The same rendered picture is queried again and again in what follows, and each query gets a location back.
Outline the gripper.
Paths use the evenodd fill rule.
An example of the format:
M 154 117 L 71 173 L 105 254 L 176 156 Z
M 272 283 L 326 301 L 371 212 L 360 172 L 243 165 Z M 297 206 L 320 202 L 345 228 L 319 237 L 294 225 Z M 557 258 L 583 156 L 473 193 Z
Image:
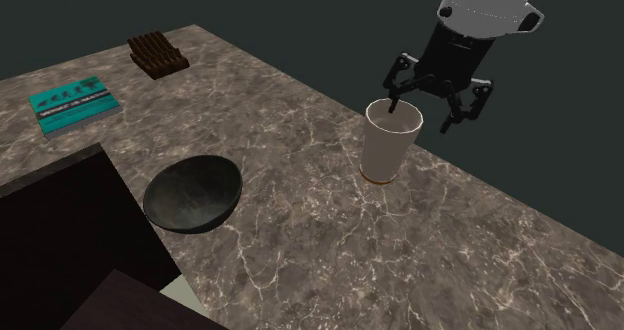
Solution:
M 493 82 L 472 77 L 494 42 L 495 38 L 464 36 L 438 22 L 419 60 L 402 52 L 391 66 L 382 84 L 391 100 L 388 112 L 395 111 L 402 94 L 420 89 L 445 97 L 450 107 L 440 127 L 441 134 L 464 119 L 476 120 L 493 92 Z M 413 75 L 398 81 L 397 76 L 410 68 L 413 68 Z M 470 84 L 474 100 L 469 110 L 463 110 L 460 92 Z

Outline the white paper cup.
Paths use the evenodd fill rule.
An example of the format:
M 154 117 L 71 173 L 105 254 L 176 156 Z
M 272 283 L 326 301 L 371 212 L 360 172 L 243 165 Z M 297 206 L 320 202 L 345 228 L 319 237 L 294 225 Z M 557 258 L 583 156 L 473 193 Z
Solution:
M 424 123 L 422 113 L 414 105 L 399 100 L 390 113 L 391 105 L 391 99 L 378 99 L 365 112 L 360 172 L 375 184 L 388 184 L 395 179 L 408 147 Z

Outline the black bowl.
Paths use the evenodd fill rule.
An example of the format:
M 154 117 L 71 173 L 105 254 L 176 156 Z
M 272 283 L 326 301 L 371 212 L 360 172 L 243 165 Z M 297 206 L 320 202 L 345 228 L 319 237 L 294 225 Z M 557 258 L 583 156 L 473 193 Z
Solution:
M 224 223 L 239 203 L 241 170 L 218 155 L 193 156 L 160 171 L 148 184 L 143 211 L 154 225 L 181 234 L 200 234 Z

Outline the brown ridged wooden rack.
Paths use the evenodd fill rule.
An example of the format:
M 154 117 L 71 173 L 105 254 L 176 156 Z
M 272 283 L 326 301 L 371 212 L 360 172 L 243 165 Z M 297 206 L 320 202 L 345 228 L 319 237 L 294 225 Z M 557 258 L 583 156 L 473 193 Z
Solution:
M 190 67 L 189 60 L 159 31 L 127 40 L 131 60 L 157 80 Z

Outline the teal book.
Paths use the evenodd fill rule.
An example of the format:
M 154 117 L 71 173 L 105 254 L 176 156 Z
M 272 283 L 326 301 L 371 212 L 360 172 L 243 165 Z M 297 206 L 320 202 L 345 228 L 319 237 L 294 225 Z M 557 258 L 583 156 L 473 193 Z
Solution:
M 29 96 L 28 100 L 48 140 L 123 110 L 97 76 Z

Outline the dark brown block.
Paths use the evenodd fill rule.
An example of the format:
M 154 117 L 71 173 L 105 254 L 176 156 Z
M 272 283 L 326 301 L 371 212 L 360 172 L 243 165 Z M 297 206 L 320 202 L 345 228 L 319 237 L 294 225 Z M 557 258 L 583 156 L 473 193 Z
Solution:
M 59 330 L 229 330 L 113 270 Z

